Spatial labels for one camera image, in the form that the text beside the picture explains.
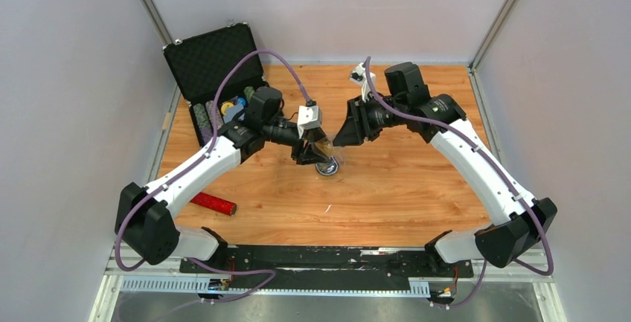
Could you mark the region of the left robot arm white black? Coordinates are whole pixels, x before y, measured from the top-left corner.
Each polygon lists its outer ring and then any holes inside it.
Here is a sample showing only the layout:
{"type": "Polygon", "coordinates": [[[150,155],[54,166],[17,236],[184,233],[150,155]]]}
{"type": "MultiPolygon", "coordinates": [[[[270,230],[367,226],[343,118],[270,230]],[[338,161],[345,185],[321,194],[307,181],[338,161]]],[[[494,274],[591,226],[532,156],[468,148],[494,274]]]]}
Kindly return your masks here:
{"type": "Polygon", "coordinates": [[[144,186],[134,182],[125,186],[115,223],[119,267],[129,270],[120,252],[121,243],[126,243],[142,263],[194,258],[210,272],[222,271],[228,252],[220,247],[219,236],[207,228],[181,227],[174,222],[185,205],[222,174],[262,150],[266,142],[290,147],[296,164],[324,164],[332,159],[316,102],[309,100],[300,106],[295,122],[284,117],[283,106],[280,91],[266,86],[258,89],[247,107],[183,164],[144,186]]]}

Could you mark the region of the clear pill bottle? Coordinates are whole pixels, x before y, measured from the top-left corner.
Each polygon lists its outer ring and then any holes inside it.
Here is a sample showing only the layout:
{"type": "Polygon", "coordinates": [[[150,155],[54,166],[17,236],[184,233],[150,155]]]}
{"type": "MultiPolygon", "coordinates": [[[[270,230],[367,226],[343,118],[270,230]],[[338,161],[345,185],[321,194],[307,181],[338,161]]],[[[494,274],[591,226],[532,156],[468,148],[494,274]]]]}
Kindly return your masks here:
{"type": "Polygon", "coordinates": [[[341,165],[345,164],[346,160],[345,160],[343,148],[340,146],[334,146],[332,138],[330,137],[322,138],[316,141],[315,145],[330,160],[333,160],[335,158],[339,164],[341,165]]]}

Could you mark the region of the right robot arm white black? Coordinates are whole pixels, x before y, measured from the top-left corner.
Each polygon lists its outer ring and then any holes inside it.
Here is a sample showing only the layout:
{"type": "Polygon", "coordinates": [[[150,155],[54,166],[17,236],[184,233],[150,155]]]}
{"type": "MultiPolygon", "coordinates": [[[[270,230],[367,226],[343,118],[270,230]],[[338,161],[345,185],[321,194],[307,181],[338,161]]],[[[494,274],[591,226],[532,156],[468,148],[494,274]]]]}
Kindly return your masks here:
{"type": "Polygon", "coordinates": [[[433,96],[420,68],[403,62],[385,70],[390,93],[374,87],[368,61],[358,64],[349,79],[361,88],[347,101],[347,117],[334,146],[359,146],[379,137],[384,128],[404,125],[441,153],[460,173],[484,205],[488,226],[445,231],[426,243],[425,265],[444,275],[454,264],[484,260],[504,268],[518,263],[549,276],[554,260],[546,233],[557,214],[549,198],[536,198],[499,163],[475,132],[465,111],[448,94],[433,96]]]}

